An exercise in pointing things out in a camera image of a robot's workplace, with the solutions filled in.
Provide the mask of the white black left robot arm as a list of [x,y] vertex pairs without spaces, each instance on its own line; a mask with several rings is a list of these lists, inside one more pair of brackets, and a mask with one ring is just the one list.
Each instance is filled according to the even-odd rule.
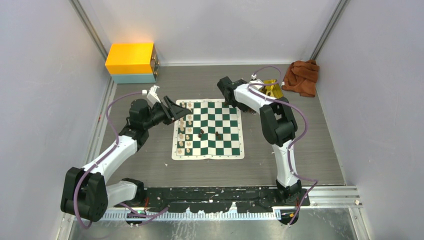
[[129,115],[115,141],[95,160],[81,168],[72,167],[65,175],[60,202],[62,212],[79,220],[99,221],[108,208],[120,204],[141,206],[147,197],[144,183],[123,178],[107,185],[112,174],[146,143],[149,129],[161,123],[170,125],[192,112],[168,96],[149,105],[142,98],[131,102]]

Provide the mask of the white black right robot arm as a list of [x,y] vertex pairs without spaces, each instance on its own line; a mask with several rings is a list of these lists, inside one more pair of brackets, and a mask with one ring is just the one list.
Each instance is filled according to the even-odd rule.
[[259,79],[231,81],[227,76],[217,83],[229,105],[244,112],[253,110],[259,114],[262,134],[274,151],[277,198],[281,204],[288,206],[297,199],[302,188],[301,180],[296,175],[294,148],[291,145],[298,125],[285,97],[269,96],[261,90],[268,86],[271,84]]

